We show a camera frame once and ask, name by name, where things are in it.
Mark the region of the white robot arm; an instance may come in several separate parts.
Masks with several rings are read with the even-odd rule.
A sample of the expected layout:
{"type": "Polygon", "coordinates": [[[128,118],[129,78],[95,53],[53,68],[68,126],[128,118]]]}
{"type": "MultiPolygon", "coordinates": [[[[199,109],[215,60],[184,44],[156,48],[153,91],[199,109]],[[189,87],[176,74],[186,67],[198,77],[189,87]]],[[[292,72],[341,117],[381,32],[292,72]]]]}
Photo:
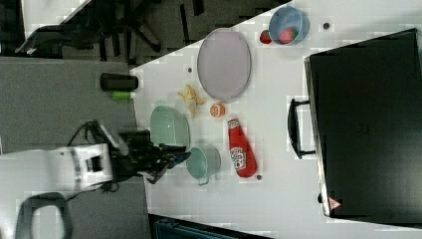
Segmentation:
{"type": "Polygon", "coordinates": [[[59,214],[60,239],[72,239],[68,201],[120,181],[144,176],[155,183],[190,156],[183,145],[156,145],[147,130],[112,137],[95,135],[90,144],[34,149],[1,156],[1,239],[36,239],[35,214],[53,207],[59,214]]]}

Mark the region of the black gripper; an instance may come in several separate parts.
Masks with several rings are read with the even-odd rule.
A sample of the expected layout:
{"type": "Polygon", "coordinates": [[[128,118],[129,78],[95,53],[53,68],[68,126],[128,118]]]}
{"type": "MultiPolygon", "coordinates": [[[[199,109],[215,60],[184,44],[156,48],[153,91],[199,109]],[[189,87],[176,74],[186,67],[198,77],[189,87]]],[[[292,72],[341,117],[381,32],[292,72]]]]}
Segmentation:
{"type": "Polygon", "coordinates": [[[113,180],[126,181],[133,176],[143,176],[150,183],[156,183],[167,169],[173,168],[191,156],[186,146],[154,145],[150,131],[124,131],[119,134],[120,142],[127,146],[127,155],[111,154],[113,180]]]}

